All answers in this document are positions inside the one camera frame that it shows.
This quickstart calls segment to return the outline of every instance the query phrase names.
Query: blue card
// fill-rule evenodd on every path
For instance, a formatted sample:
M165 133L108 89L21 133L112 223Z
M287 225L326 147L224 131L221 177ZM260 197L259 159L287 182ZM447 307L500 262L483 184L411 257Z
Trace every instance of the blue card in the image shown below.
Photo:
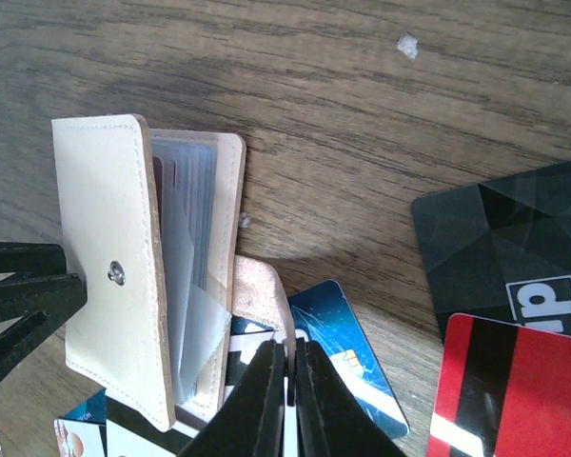
M370 419L391 439L408 433L402 410L336 281L291 296L296 329L317 341Z

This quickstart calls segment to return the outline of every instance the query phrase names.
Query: geometric pattern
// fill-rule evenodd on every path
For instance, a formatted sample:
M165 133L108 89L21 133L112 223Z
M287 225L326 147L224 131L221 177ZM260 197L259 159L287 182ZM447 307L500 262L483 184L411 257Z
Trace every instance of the geometric pattern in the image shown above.
M571 161L422 196L411 210L442 337L455 312L514 322L508 283L571 275Z

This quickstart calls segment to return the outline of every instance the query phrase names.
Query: black card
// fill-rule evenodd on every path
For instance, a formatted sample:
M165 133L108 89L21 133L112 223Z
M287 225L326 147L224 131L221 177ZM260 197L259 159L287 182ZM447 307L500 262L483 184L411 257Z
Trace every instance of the black card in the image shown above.
M418 198L442 337L451 314L571 335L571 162Z

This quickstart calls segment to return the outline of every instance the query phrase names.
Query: wood grain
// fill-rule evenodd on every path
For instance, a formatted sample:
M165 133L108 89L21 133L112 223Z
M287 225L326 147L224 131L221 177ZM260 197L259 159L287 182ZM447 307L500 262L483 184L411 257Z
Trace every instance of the wood grain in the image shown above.
M342 283L423 455L442 354L409 205L571 159L571 0L0 1L0 240L60 240L49 120L120 112L245 137L239 252ZM95 389L49 339L0 387L5 455L56 455Z

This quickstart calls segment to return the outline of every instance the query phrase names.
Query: card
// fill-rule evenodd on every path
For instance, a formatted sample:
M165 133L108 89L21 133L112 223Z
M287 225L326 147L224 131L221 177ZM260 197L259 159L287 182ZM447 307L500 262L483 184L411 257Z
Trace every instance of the card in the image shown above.
M444 338L457 312L571 335L571 162L412 204Z
M571 337L448 323L427 456L571 455Z
M391 386L336 281L291 296L296 329L317 341L370 419L391 439L408 433Z

